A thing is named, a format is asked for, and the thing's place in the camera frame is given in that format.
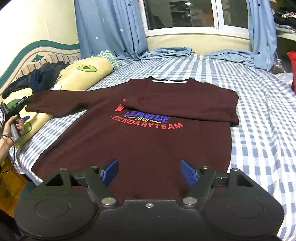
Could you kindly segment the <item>person's left forearm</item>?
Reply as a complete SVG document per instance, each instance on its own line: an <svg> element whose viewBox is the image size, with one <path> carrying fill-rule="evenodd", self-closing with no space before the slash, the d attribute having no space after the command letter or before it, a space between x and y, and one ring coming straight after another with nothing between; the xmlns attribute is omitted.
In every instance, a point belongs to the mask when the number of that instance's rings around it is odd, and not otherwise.
<svg viewBox="0 0 296 241"><path fill-rule="evenodd" d="M2 136L0 141L0 164L5 160L10 148L13 146L13 141L10 137Z"/></svg>

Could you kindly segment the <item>person's left hand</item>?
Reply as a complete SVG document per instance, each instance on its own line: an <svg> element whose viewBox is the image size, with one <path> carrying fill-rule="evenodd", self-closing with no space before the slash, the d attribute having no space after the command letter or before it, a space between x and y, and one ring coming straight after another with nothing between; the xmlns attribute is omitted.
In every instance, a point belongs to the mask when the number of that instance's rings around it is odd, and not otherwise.
<svg viewBox="0 0 296 241"><path fill-rule="evenodd" d="M24 130L23 126L23 119L19 118L17 115L12 116L9 120L6 121L3 129L3 134L1 141L4 143L5 146L8 148L13 146L13 136L12 136L12 127L15 127L17 130L19 130L21 133Z"/></svg>

